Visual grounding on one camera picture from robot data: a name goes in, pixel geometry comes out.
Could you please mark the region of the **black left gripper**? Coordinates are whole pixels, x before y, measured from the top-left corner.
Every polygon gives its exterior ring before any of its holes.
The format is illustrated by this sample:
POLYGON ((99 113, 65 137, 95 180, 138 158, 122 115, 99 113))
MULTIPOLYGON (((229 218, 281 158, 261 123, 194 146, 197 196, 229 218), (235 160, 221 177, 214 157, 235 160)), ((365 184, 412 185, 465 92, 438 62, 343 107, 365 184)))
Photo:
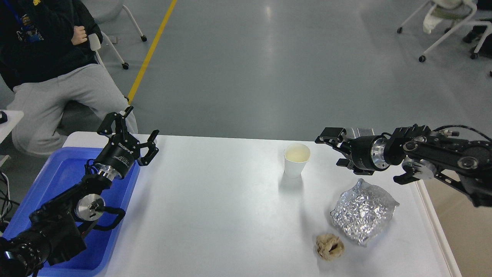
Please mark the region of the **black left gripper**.
POLYGON ((97 128, 96 132, 107 137, 108 142, 95 159, 94 166, 98 175, 109 180, 124 179, 134 161, 140 166, 149 165, 159 152, 155 142, 159 130, 153 130, 144 143, 140 143, 128 131, 125 119, 133 109, 133 106, 128 106, 124 111, 108 113, 97 128), (141 155, 141 149, 147 149, 144 156, 141 155))

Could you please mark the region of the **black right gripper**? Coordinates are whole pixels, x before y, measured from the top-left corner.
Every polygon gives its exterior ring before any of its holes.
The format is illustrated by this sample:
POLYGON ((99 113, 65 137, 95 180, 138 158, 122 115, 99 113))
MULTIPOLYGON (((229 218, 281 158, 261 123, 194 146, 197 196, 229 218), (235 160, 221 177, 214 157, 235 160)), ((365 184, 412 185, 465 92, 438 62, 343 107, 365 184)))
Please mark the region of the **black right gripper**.
POLYGON ((343 146, 349 152, 348 159, 337 160, 337 166, 348 168, 355 175, 372 175, 374 172, 387 170, 387 162, 384 158, 386 137, 372 135, 348 139, 345 134, 346 128, 325 127, 315 139, 315 143, 336 147, 343 142, 343 146))

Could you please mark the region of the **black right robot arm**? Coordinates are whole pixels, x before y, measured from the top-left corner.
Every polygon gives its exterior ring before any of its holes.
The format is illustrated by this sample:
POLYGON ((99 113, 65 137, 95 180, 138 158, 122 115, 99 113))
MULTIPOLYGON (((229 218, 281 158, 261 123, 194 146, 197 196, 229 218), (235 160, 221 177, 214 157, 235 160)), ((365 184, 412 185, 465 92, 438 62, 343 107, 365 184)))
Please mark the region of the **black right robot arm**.
POLYGON ((392 133, 351 137, 341 127, 326 127, 315 139, 343 155, 337 165, 355 175, 372 175, 401 165, 397 184, 437 179, 467 196, 475 207, 492 205, 491 138, 462 140, 452 125, 431 129, 413 125, 392 133))

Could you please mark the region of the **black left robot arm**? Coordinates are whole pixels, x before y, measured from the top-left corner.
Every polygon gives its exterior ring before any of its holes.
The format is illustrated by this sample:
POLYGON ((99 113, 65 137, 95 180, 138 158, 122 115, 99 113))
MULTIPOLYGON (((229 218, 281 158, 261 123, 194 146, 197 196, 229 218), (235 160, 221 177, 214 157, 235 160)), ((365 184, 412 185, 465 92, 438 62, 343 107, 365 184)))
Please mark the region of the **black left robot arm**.
POLYGON ((120 207, 107 205, 104 190, 113 181, 124 179, 135 163, 149 165, 159 149, 154 130, 140 143, 129 131, 125 119, 132 106, 105 116, 97 130, 108 143, 95 159, 85 163, 85 174, 78 184, 42 204, 30 216, 30 227, 14 238, 1 238, 1 276, 37 276, 45 263, 66 262, 86 250, 90 231, 112 231, 125 217, 120 207))

